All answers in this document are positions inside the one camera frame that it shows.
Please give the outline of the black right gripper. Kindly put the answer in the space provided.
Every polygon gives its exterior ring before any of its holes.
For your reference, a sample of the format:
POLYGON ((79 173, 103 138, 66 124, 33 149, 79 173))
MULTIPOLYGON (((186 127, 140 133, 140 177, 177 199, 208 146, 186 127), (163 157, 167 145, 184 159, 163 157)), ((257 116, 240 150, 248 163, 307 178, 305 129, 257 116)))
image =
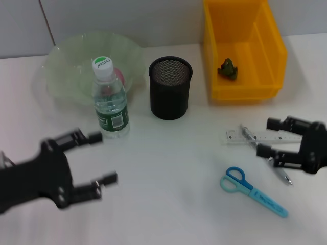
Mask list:
POLYGON ((256 155, 272 159, 273 167, 304 170, 309 174, 316 174, 321 168, 326 167, 325 124, 311 123, 291 116, 285 120, 270 117, 267 119, 266 129, 302 136, 299 153, 280 151, 261 143, 257 145, 256 155))

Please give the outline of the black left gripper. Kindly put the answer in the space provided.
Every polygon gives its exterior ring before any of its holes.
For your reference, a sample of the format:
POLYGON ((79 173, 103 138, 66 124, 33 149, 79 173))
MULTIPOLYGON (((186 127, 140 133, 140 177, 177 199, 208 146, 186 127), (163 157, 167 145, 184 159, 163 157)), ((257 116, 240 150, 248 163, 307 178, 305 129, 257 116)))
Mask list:
POLYGON ((90 183, 73 187, 65 151, 103 142, 100 131, 84 135, 76 129, 43 141, 38 155, 27 162, 1 170, 1 213, 38 198, 52 200, 57 208, 102 198, 102 188, 118 183, 117 172, 109 173, 90 183))

